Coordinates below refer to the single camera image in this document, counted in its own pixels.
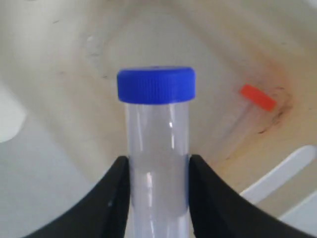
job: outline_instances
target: clear plastic tube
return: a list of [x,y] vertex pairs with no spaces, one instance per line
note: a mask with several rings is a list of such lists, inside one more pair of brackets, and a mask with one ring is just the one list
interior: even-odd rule
[[126,104],[135,238],[186,238],[188,103]]

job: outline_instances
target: orange object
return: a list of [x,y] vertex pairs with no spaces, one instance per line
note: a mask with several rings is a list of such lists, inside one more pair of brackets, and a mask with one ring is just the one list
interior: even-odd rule
[[242,87],[241,94],[268,112],[273,111],[276,105],[276,101],[273,98],[249,84]]

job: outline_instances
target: blue cap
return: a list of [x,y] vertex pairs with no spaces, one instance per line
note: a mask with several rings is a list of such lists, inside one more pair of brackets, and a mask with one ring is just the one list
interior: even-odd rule
[[159,105],[195,97],[195,71],[183,66],[127,68],[117,75],[118,97],[125,103]]

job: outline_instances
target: plastic tube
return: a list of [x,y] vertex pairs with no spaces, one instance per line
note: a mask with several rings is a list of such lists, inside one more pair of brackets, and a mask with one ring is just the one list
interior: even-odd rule
[[126,102],[135,238],[185,238],[188,219],[188,67],[126,69],[118,74]]

